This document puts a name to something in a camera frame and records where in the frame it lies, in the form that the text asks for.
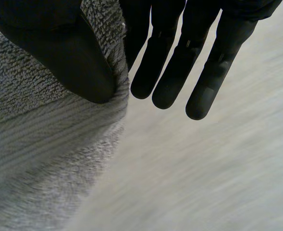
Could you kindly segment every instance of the textured fabric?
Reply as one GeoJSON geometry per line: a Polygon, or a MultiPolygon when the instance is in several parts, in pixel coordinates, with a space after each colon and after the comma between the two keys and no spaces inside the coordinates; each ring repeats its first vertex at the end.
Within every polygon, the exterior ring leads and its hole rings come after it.
{"type": "Polygon", "coordinates": [[[82,4],[118,77],[106,104],[63,88],[0,33],[0,231],[58,231],[112,156],[128,99],[125,30],[117,0],[82,4]]]}

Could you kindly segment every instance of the glove finger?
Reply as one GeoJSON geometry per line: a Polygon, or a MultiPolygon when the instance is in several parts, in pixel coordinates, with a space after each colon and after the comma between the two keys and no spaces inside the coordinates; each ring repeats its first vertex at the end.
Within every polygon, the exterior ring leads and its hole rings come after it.
{"type": "Polygon", "coordinates": [[[191,119],[200,120],[208,114],[240,47],[256,25],[257,22],[222,13],[213,48],[186,105],[186,114],[191,119]]]}
{"type": "Polygon", "coordinates": [[[171,107],[180,93],[201,53],[209,28],[219,13],[220,7],[216,2],[187,1],[179,44],[153,92],[152,100],[158,108],[171,107]]]}
{"type": "Polygon", "coordinates": [[[128,68],[131,69],[148,37],[151,2],[150,0],[120,0],[119,2],[127,24],[124,47],[128,68]]]}
{"type": "Polygon", "coordinates": [[[185,0],[154,0],[152,3],[152,37],[131,85],[132,94],[147,98],[154,89],[173,44],[178,20],[185,0]]]}

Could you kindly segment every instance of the gloved hand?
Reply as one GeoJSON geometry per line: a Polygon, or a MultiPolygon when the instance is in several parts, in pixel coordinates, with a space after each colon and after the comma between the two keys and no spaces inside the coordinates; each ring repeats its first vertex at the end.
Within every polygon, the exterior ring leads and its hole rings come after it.
{"type": "Polygon", "coordinates": [[[46,68],[68,90],[94,103],[107,102],[116,79],[82,0],[0,0],[0,31],[46,68]]]}
{"type": "Polygon", "coordinates": [[[282,0],[120,0],[127,22],[124,40],[129,68],[148,36],[152,8],[152,36],[131,85],[132,94],[147,98],[159,79],[184,10],[182,35],[152,96],[160,109],[169,108],[181,91],[205,43],[219,10],[222,15],[217,36],[203,72],[188,103],[186,114],[203,119],[220,89],[242,44],[253,33],[258,20],[270,17],[282,0]]]}

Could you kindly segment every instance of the terry cloth towel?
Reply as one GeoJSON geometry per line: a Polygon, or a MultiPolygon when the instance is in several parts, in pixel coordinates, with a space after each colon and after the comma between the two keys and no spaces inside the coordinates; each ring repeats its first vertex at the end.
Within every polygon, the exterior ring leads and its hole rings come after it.
{"type": "Polygon", "coordinates": [[[118,90],[98,105],[62,87],[0,33],[0,231],[59,231],[90,192],[123,132],[125,35],[117,0],[85,0],[118,90]]]}

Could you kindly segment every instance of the white floor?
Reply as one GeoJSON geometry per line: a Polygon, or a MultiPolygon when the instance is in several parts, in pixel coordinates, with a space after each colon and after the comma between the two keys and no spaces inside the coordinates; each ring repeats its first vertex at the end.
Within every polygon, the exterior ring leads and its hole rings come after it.
{"type": "Polygon", "coordinates": [[[283,2],[193,121],[185,105],[216,26],[172,108],[131,97],[118,154],[72,230],[283,231],[283,2]]]}

